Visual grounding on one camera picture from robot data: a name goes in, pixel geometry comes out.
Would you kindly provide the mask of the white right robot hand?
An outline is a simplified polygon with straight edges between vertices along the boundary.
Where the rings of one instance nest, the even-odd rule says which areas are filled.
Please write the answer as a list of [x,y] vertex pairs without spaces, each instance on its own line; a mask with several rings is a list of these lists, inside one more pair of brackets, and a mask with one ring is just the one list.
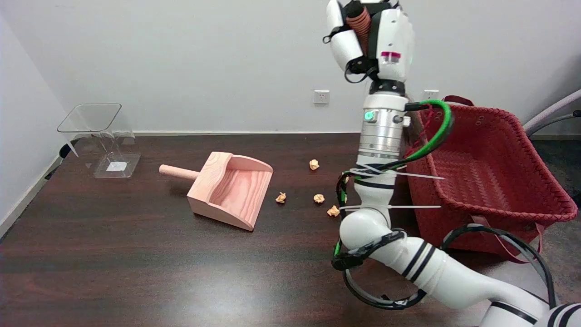
[[351,84],[371,79],[370,94],[405,96],[405,81],[413,59],[415,33],[398,0],[351,0],[326,5],[323,37],[343,77]]

